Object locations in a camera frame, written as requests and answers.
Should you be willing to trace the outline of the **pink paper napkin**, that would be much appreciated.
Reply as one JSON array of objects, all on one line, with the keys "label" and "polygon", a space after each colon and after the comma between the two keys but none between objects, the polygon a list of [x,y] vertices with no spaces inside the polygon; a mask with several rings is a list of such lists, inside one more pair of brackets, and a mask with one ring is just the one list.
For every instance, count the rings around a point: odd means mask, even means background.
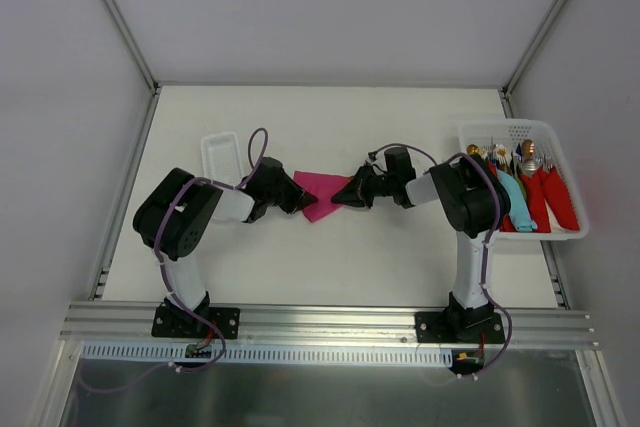
[{"label": "pink paper napkin", "polygon": [[318,199],[316,203],[303,209],[305,218],[315,223],[341,208],[340,204],[332,201],[332,197],[350,180],[350,177],[341,175],[295,171],[294,181]]}]

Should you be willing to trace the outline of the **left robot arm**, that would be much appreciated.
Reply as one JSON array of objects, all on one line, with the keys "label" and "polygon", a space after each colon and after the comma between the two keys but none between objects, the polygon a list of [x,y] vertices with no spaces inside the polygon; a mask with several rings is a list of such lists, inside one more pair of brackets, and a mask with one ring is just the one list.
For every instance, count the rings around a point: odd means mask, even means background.
[{"label": "left robot arm", "polygon": [[156,338],[235,339],[240,310],[214,307],[200,278],[194,251],[213,219],[251,224],[270,207],[295,214],[319,199],[271,157],[236,186],[172,169],[134,215],[133,228],[158,260],[167,294],[156,308]]}]

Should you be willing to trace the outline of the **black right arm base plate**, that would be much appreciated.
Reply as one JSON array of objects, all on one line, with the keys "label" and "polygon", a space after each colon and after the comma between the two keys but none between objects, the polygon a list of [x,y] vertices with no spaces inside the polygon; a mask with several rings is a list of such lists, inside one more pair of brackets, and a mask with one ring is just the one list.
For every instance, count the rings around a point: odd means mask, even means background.
[{"label": "black right arm base plate", "polygon": [[501,316],[495,312],[479,316],[455,314],[445,309],[439,312],[419,311],[414,314],[419,343],[500,345],[506,340]]}]

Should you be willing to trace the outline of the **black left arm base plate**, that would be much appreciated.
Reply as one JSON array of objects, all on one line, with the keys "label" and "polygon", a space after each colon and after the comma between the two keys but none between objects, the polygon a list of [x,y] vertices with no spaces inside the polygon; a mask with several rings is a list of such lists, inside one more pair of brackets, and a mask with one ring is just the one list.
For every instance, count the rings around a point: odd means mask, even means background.
[{"label": "black left arm base plate", "polygon": [[[240,327],[241,310],[232,307],[216,307],[207,303],[195,313],[216,326],[225,339],[235,340]],[[210,328],[172,302],[165,300],[155,310],[151,336],[155,338],[204,339]]]}]

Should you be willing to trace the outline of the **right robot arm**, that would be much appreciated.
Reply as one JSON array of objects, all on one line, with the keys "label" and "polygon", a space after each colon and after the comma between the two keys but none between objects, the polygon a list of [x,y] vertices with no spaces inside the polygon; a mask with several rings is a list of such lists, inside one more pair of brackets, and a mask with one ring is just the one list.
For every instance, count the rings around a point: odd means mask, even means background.
[{"label": "right robot arm", "polygon": [[421,176],[406,147],[391,146],[384,157],[386,168],[378,171],[376,154],[370,153],[369,161],[331,202],[371,208],[376,198],[391,197],[404,209],[433,201],[442,206],[456,232],[456,277],[442,311],[414,315],[417,341],[504,343],[509,330],[491,298],[488,281],[496,234],[511,208],[505,188],[477,154],[460,154]]}]

